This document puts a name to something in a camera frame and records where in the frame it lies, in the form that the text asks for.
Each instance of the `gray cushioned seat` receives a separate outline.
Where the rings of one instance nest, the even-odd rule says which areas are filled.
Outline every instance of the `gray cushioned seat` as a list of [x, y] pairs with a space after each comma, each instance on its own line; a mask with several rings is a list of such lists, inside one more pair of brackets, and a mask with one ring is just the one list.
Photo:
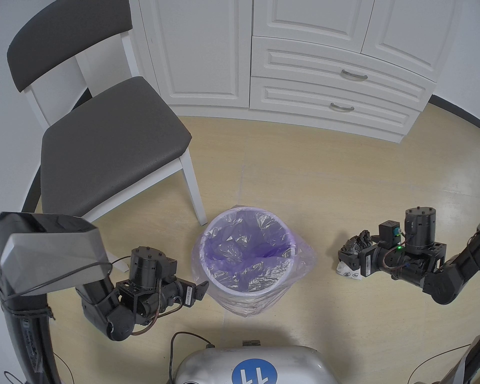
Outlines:
[[143, 77], [119, 83], [45, 132], [43, 212], [83, 216], [181, 156], [191, 138]]

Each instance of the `translucent purple trash bag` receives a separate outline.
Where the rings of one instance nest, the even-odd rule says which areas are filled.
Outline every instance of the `translucent purple trash bag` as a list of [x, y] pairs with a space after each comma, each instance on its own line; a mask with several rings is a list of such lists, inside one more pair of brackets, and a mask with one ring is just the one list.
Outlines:
[[197, 284], [225, 309], [243, 317], [272, 307], [316, 264], [317, 255], [276, 215], [234, 207], [218, 215], [192, 250]]

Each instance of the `blue circular logo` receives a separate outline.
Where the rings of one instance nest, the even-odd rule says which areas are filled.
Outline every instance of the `blue circular logo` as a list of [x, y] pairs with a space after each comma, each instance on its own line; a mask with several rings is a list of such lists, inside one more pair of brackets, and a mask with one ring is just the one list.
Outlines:
[[262, 359], [242, 361], [232, 373], [233, 384], [276, 384], [275, 367]]

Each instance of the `light wood floor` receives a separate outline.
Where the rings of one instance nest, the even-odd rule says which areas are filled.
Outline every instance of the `light wood floor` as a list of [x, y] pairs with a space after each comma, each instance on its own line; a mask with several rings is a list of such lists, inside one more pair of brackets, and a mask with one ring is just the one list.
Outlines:
[[[417, 205], [437, 209], [438, 241], [459, 253], [480, 222], [480, 129], [428, 105], [401, 144], [269, 122], [182, 118], [211, 220], [236, 204], [276, 213], [317, 252], [318, 265], [267, 312], [243, 319], [210, 297], [160, 319], [144, 336], [106, 339], [83, 316], [73, 289], [49, 295], [57, 318], [53, 347], [76, 384], [165, 383], [170, 338], [193, 331], [219, 347], [260, 339], [265, 346], [319, 350], [342, 383], [405, 384], [422, 361], [480, 334], [480, 274], [458, 299], [440, 306], [417, 287], [377, 273], [363, 281], [335, 273], [336, 253], [363, 229], [403, 223]], [[138, 245], [177, 259], [191, 279], [190, 252], [202, 231], [177, 173], [100, 218], [117, 256]], [[112, 280], [126, 278], [118, 271]], [[204, 343], [179, 336], [174, 366]], [[412, 383], [440, 380], [461, 351], [421, 367]], [[58, 363], [65, 383], [68, 371]]]

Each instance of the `drawer handle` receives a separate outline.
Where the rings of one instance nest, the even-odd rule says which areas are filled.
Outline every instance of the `drawer handle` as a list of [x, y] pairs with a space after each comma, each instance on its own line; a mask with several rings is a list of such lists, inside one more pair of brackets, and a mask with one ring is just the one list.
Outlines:
[[348, 77], [353, 77], [355, 80], [367, 80], [368, 79], [368, 76], [367, 75], [357, 75], [357, 74], [354, 74], [354, 73], [350, 73], [350, 72], [347, 72], [346, 70], [342, 69], [342, 72], [341, 72], [342, 75], [344, 76], [348, 76]]
[[330, 106], [333, 108], [333, 109], [336, 109], [336, 110], [339, 110], [339, 111], [343, 111], [343, 112], [350, 112], [350, 111], [353, 111], [355, 108], [353, 107], [340, 107], [334, 103], [331, 103]]

